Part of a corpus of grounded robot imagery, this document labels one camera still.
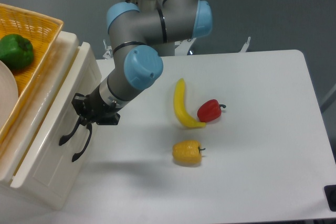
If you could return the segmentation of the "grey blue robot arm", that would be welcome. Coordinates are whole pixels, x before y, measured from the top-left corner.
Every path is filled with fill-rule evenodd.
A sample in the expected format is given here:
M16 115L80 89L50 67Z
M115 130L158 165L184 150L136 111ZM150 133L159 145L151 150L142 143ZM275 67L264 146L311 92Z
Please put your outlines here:
M120 2L107 12L114 70L88 95L75 94L76 124L117 125L118 112L162 74L156 45L207 36L213 18L206 1L156 0L153 10Z

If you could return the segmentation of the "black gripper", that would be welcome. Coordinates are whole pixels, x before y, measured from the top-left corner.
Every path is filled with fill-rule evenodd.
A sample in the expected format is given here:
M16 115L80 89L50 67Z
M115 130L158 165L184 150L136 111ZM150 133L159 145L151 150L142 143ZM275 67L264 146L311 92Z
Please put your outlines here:
M79 124L87 126L90 123L97 125L118 125L119 111L122 109L122 101L113 94L108 93L106 100L101 97L99 87L96 87L89 95L75 93L71 104L79 115Z

